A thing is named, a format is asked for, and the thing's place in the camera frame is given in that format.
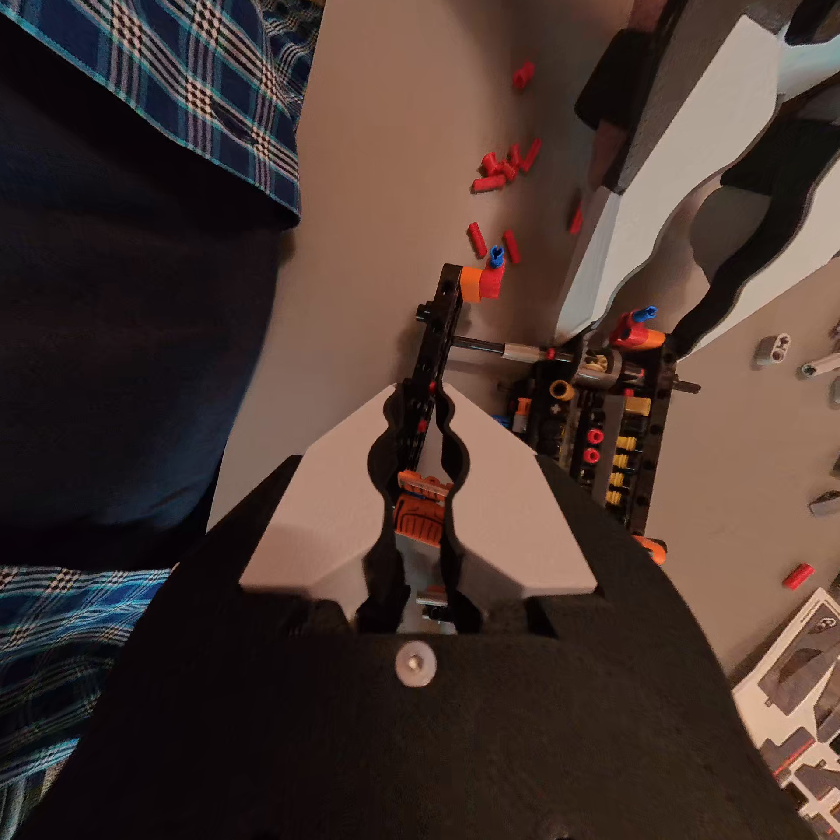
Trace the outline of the person's navy undershirt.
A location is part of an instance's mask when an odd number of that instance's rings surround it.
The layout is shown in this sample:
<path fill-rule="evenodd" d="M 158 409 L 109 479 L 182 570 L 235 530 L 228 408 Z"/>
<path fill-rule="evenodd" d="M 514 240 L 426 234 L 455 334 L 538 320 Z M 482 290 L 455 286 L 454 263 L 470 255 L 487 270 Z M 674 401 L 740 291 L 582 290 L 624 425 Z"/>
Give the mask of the person's navy undershirt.
<path fill-rule="evenodd" d="M 5 17 L 1 82 L 2 565 L 173 566 L 296 218 Z"/>

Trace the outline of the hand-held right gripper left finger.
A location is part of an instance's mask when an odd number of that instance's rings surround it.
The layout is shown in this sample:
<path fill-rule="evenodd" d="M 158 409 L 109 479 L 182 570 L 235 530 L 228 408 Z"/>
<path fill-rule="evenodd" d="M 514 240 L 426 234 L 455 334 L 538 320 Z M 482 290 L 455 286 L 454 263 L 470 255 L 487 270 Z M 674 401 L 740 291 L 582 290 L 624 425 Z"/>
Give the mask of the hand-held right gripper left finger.
<path fill-rule="evenodd" d="M 389 472 L 388 385 L 311 444 L 239 577 L 245 592 L 336 602 L 350 620 L 370 602 L 387 611 L 398 591 Z"/>

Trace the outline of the person in plaid shirt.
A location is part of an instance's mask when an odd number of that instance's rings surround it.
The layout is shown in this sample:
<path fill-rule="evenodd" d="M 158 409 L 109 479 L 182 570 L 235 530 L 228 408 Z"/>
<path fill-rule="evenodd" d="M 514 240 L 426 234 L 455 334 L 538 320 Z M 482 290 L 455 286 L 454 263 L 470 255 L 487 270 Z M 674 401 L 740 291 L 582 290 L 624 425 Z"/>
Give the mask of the person in plaid shirt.
<path fill-rule="evenodd" d="M 299 223 L 297 126 L 322 2 L 2 2 L 3 18 Z M 2 838 L 76 747 L 179 560 L 151 570 L 2 565 Z"/>

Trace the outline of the pile of light grey lego connectors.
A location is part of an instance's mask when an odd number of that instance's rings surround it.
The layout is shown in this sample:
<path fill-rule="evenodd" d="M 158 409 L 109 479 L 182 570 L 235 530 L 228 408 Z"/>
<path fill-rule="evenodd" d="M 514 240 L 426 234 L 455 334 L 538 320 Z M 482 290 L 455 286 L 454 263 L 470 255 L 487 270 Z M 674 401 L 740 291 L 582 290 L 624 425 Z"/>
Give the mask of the pile of light grey lego connectors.
<path fill-rule="evenodd" d="M 839 338 L 838 329 L 831 333 L 832 351 L 823 357 L 801 364 L 794 373 L 798 382 L 824 380 L 827 383 L 827 401 L 839 406 Z M 791 336 L 786 332 L 771 334 L 762 339 L 752 357 L 757 369 L 772 368 L 782 364 L 791 351 Z"/>

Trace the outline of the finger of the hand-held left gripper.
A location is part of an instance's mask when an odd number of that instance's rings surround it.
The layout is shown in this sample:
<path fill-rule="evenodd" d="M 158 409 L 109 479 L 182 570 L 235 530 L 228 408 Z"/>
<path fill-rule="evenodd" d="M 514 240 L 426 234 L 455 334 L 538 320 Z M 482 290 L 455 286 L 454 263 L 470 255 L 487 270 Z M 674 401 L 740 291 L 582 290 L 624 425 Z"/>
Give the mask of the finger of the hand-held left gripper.
<path fill-rule="evenodd" d="M 585 198 L 557 333 L 601 321 L 684 199 L 740 161 L 783 105 L 837 74 L 838 15 L 788 14 L 775 39 L 742 17 L 625 193 Z"/>
<path fill-rule="evenodd" d="M 787 102 L 702 204 L 692 235 L 707 293 L 675 326 L 684 359 L 838 252 L 836 91 Z"/>

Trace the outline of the lego car chassis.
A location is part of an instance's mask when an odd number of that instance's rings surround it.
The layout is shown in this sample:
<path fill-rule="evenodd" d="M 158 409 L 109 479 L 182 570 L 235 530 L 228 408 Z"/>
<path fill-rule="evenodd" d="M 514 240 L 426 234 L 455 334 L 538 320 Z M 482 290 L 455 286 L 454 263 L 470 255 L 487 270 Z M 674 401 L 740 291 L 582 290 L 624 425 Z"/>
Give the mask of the lego car chassis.
<path fill-rule="evenodd" d="M 556 346 L 456 336 L 453 348 L 529 364 L 497 420 L 537 455 L 551 459 L 585 495 L 622 525 L 658 565 L 667 544 L 646 536 L 658 461 L 673 392 L 682 382 L 655 306 L 620 316 L 603 338 L 588 329 Z"/>

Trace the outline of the person's left hand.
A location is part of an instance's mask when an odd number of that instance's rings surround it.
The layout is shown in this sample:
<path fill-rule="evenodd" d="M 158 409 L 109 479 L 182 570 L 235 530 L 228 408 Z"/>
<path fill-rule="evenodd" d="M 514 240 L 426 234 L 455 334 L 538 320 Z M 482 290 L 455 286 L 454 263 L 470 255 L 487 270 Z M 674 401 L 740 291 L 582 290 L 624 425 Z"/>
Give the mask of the person's left hand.
<path fill-rule="evenodd" d="M 587 175 L 587 181 L 592 190 L 604 183 L 606 174 L 624 147 L 626 137 L 625 129 L 605 120 L 599 123 L 592 143 Z"/>

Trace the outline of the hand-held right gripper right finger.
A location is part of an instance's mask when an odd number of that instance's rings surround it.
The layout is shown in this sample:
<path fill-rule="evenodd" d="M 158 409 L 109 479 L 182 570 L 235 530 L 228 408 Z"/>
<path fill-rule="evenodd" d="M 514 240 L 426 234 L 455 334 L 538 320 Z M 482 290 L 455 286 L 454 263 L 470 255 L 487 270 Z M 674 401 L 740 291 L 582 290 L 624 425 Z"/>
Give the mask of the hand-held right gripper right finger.
<path fill-rule="evenodd" d="M 529 446 L 452 385 L 436 397 L 444 503 L 440 569 L 458 632 L 500 606 L 590 595 L 597 580 Z"/>

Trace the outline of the pile of red lego pins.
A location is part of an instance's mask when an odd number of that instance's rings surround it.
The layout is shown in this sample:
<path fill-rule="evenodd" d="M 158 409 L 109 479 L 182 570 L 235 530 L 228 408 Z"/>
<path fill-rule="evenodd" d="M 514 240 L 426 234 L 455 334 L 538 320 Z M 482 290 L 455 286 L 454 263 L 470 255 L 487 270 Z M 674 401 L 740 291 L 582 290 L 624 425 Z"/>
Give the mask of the pile of red lego pins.
<path fill-rule="evenodd" d="M 525 60 L 513 74 L 511 83 L 515 91 L 524 91 L 533 81 L 536 66 L 531 60 Z M 486 153 L 479 163 L 479 177 L 476 178 L 471 187 L 472 194 L 491 193 L 501 190 L 505 185 L 513 183 L 519 175 L 527 175 L 531 172 L 543 146 L 542 139 L 535 137 L 527 150 L 523 153 L 520 143 L 512 143 L 507 154 L 498 156 L 495 152 Z M 572 207 L 572 214 L 567 224 L 567 231 L 572 236 L 581 232 L 583 225 L 582 200 L 575 199 Z M 490 248 L 480 230 L 478 223 L 470 223 L 467 227 L 469 243 L 479 259 L 490 255 Z M 520 262 L 520 254 L 515 235 L 507 231 L 502 235 L 505 253 L 510 260 L 517 265 Z M 490 257 L 492 266 L 501 263 L 501 250 L 499 247 L 492 249 L 493 256 Z"/>

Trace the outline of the lego sticker sheet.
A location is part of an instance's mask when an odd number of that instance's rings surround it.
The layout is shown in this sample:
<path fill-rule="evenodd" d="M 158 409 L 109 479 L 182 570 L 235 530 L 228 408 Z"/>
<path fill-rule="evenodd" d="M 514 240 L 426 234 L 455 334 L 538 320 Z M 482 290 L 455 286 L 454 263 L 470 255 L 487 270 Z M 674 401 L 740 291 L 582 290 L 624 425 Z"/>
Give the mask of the lego sticker sheet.
<path fill-rule="evenodd" d="M 839 605 L 816 589 L 732 691 L 775 782 L 818 838 L 839 838 Z"/>

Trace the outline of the black lego side beam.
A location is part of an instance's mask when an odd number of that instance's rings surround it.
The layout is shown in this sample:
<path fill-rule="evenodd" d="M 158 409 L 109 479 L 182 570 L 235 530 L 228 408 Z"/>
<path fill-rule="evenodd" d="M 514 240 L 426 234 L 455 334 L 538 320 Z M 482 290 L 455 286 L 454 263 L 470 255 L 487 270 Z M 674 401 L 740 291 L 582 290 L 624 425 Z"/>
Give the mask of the black lego side beam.
<path fill-rule="evenodd" d="M 415 469 L 423 451 L 432 417 L 443 435 L 442 467 L 453 483 L 444 502 L 440 542 L 440 567 L 448 610 L 459 633 L 476 634 L 483 622 L 474 600 L 463 592 L 460 579 L 466 569 L 467 550 L 455 534 L 455 500 L 466 483 L 469 454 L 464 441 L 451 427 L 455 418 L 455 391 L 447 392 L 443 374 L 455 338 L 463 296 L 460 276 L 464 267 L 445 264 L 434 298 L 417 307 L 416 320 L 424 327 L 413 373 L 399 385 L 402 420 L 396 438 L 397 465 Z"/>

